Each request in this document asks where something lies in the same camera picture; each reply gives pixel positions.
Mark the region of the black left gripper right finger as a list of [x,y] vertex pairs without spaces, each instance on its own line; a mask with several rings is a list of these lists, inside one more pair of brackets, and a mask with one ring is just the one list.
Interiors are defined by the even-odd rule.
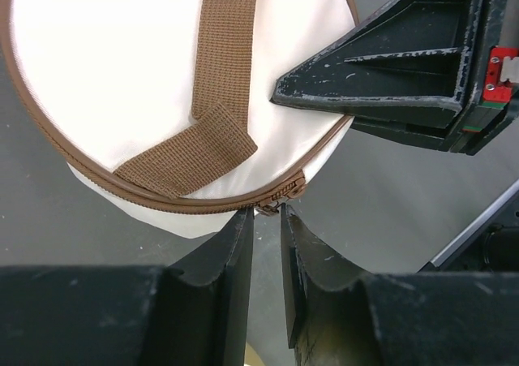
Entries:
[[365,274],[315,235],[291,205],[281,207],[281,260],[285,285],[295,292],[311,284],[340,291]]

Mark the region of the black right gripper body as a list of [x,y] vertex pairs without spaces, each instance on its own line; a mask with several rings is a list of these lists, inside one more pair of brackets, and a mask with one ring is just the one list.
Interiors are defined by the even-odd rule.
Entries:
[[474,155],[518,118],[518,0],[484,0],[463,111],[445,139]]

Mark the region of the cream round laundry bag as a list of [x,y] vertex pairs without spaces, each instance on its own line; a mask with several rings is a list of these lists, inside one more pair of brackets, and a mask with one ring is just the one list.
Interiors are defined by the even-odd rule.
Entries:
[[357,20],[353,0],[1,0],[1,48],[79,180],[193,239],[304,193],[352,120],[272,93]]

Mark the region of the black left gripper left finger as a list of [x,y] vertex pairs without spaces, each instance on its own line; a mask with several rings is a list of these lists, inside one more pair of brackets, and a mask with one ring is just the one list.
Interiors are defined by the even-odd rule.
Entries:
[[214,236],[169,266],[167,273],[189,286],[205,287],[217,282],[239,257],[253,227],[254,210],[240,209]]

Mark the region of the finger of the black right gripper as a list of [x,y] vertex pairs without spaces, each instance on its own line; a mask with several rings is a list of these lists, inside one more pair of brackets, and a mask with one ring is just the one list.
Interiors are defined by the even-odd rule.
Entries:
[[369,117],[403,109],[455,117],[463,107],[480,0],[390,0],[282,75],[278,105]]
[[357,116],[352,128],[398,144],[441,152],[451,152],[462,137],[462,130],[454,127],[452,119],[441,123],[429,115],[412,122]]

